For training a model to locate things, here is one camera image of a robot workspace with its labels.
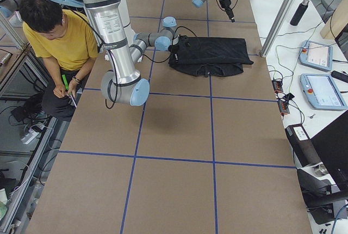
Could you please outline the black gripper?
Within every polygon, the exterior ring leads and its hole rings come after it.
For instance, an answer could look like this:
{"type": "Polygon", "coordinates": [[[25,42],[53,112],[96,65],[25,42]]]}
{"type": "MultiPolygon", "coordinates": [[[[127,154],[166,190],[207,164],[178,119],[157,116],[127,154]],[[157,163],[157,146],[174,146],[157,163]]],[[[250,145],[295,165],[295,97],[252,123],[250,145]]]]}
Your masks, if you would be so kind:
{"type": "Polygon", "coordinates": [[[188,48],[188,36],[179,35],[170,46],[170,53],[175,54],[188,48]]]}
{"type": "Polygon", "coordinates": [[[235,22],[234,13],[231,9],[231,0],[219,0],[220,6],[223,10],[226,10],[226,14],[231,22],[235,22]]]}

